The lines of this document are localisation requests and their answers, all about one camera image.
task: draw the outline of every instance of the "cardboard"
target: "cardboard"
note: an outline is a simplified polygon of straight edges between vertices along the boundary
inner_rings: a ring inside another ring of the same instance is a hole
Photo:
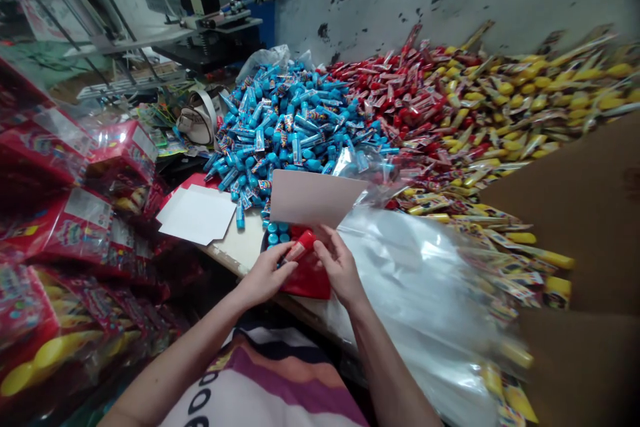
[[[525,391],[542,426],[629,424],[640,372],[640,112],[482,191],[575,258],[571,310],[524,309]]]
[[[297,170],[275,170],[271,221],[336,228],[367,182]]]

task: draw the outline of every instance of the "metal rod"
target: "metal rod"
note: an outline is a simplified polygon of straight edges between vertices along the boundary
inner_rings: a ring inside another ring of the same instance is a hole
[[[118,5],[116,4],[115,0],[108,0],[108,1],[111,4],[111,7],[113,8],[113,10],[115,11],[115,14],[120,19],[120,22],[122,22],[122,25],[127,30],[127,33],[131,37],[131,40],[136,41],[137,39],[135,38],[135,34],[133,33],[133,30],[131,30],[129,24],[127,23],[127,21],[125,20],[124,16],[122,15],[122,12],[118,8]],[[153,76],[156,78],[156,80],[160,81],[160,77],[158,77],[158,74],[155,72],[155,70],[153,68],[153,65],[151,64],[151,62],[147,58],[147,55],[145,54],[145,52],[142,50],[142,48],[140,48],[139,51],[140,51],[140,55],[142,55],[142,58],[144,58],[147,66],[151,70],[151,73],[153,74]]]
[[[69,36],[68,32],[62,26],[62,24],[58,21],[58,19],[54,16],[54,14],[52,14],[52,12],[47,8],[47,6],[42,2],[42,0],[35,0],[35,2],[38,4],[38,6],[40,8],[42,8],[42,11],[45,13],[45,15],[48,16],[51,19],[51,21],[54,23],[56,28],[58,28],[58,30],[60,30],[60,33],[62,33],[64,35],[64,37],[73,46],[73,48],[75,48],[76,50],[80,51],[80,47],[78,46],[78,44],[73,41],[71,36]],[[110,87],[110,84],[109,84],[109,81],[107,80],[107,78],[100,72],[100,70],[98,70],[98,68],[96,68],[96,66],[93,64],[93,62],[91,60],[89,60],[88,58],[86,58],[85,60],[89,64],[90,68],[102,79],[102,81],[105,83],[105,85],[107,87]]]

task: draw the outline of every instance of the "yellow candy tube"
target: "yellow candy tube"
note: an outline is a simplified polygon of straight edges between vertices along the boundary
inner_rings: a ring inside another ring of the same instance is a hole
[[[507,374],[503,374],[502,379],[502,387],[509,407],[519,412],[527,421],[538,424],[538,417],[536,417],[529,399],[517,379]]]

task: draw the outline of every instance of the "person's right hand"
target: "person's right hand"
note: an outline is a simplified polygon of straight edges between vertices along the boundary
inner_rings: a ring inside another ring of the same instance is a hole
[[[368,302],[367,294],[360,282],[353,254],[334,229],[324,225],[320,226],[320,228],[321,234],[326,234],[323,237],[327,238],[331,251],[319,240],[313,243],[313,249],[327,270],[331,287],[338,296],[338,300],[347,310],[362,303],[366,304]]]

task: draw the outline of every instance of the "cardboard box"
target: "cardboard box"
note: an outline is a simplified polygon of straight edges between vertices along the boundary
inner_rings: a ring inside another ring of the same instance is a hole
[[[575,258],[571,310],[524,309],[541,426],[632,425],[640,374],[640,111],[495,182],[483,203]]]

